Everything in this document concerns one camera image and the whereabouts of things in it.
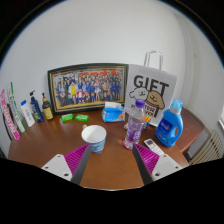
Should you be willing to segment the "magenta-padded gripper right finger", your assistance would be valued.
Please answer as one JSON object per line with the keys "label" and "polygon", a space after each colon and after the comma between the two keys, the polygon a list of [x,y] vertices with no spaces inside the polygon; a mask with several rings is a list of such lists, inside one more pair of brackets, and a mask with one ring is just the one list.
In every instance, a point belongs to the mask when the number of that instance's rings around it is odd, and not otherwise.
{"label": "magenta-padded gripper right finger", "polygon": [[167,154],[158,155],[150,149],[138,144],[133,145],[132,153],[145,185],[182,169],[182,167]]}

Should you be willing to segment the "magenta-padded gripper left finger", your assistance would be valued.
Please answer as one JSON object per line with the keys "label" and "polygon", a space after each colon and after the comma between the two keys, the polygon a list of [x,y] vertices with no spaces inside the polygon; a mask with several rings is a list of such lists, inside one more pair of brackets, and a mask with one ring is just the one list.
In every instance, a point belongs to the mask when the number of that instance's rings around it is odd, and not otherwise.
{"label": "magenta-padded gripper left finger", "polygon": [[55,155],[42,169],[79,185],[90,154],[90,145],[85,144],[66,155]]}

